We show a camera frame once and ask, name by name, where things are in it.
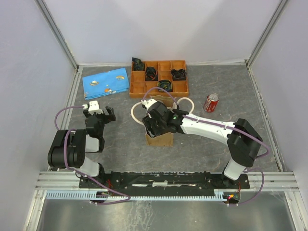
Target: white backdrop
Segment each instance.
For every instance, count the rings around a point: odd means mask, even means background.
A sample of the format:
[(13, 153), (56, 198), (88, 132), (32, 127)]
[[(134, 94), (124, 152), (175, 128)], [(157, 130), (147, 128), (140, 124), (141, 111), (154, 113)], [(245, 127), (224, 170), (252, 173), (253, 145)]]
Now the white backdrop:
[(45, 0), (79, 64), (247, 59), (279, 0)]
[(252, 66), (289, 170), (308, 208), (308, 1), (289, 1)]
[(24, 226), (74, 70), (33, 0), (0, 7), (0, 230)]

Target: gray floor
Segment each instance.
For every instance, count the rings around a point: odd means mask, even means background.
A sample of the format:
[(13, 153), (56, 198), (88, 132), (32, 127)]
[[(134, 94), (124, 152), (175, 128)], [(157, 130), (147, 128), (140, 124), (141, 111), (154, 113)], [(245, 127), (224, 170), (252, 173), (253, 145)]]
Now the gray floor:
[[(83, 68), (82, 77), (106, 72), (119, 67)], [(130, 67), (126, 68), (130, 76)], [(264, 142), (269, 144), (265, 126), (259, 110), (257, 98), (244, 65), (188, 66), (189, 98), (195, 103), (194, 114), (220, 121), (247, 119)], [(220, 101), (213, 113), (203, 110), (209, 93), (215, 92)], [(128, 92), (113, 94), (97, 99), (101, 107), (110, 106), (115, 110), (116, 122), (105, 126), (105, 149), (100, 154), (87, 154), (102, 163), (106, 172), (110, 171), (222, 171), (230, 160), (227, 146), (218, 141), (195, 135), (175, 134), (174, 147), (149, 147), (146, 145), (143, 126), (131, 118), (130, 109), (138, 102), (131, 99)], [(87, 103), (84, 100), (83, 85), (80, 81), (75, 105)], [(189, 110), (188, 103), (180, 104), (181, 109)], [(144, 109), (136, 108), (138, 118), (144, 116)], [(70, 128), (84, 128), (85, 117), (82, 110), (74, 109)], [(273, 154), (255, 162), (264, 171), (277, 171)]]
[[(252, 193), (242, 193), (243, 200)], [(46, 200), (38, 231), (295, 231), (283, 192), (239, 207), (222, 202), (135, 201), (94, 206)]]

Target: orange compartment tray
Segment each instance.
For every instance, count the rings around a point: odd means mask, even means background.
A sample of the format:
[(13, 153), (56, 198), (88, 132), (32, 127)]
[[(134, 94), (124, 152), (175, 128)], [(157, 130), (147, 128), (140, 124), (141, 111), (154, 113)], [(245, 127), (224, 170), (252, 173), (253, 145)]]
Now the orange compartment tray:
[[(163, 61), (143, 61), (145, 70), (148, 66), (152, 66), (158, 71), (158, 80), (170, 80), (172, 82), (173, 91), (170, 94), (173, 97), (188, 96), (188, 81), (173, 81), (171, 70), (184, 69), (186, 70), (185, 60), (163, 60)], [(131, 75), (129, 84), (129, 96), (131, 98), (143, 98), (144, 94), (152, 87), (157, 87), (157, 81), (145, 81), (145, 71), (132, 71), (133, 63), (131, 63)], [(152, 90), (149, 96), (168, 96), (165, 92), (158, 92), (157, 89)]]

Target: red soda can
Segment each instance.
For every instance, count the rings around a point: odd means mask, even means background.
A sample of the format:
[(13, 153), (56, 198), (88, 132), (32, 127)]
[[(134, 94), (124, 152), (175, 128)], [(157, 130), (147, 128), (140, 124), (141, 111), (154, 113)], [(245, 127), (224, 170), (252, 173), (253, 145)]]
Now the red soda can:
[(213, 112), (219, 102), (219, 97), (216, 93), (209, 94), (206, 98), (203, 109), (206, 112)]

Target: black metal base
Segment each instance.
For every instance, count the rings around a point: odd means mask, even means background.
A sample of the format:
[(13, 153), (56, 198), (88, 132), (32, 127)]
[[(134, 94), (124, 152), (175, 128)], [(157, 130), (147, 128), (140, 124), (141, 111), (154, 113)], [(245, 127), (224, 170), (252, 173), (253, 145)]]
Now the black metal base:
[[(111, 172), (105, 174), (102, 183), (108, 186), (110, 181), (113, 189), (130, 196), (213, 196), (214, 189), (249, 189), (246, 174), (241, 174), (236, 181), (228, 180), (222, 174), (209, 172), (194, 173), (136, 173)], [(80, 188), (101, 188), (89, 179), (79, 182)]]

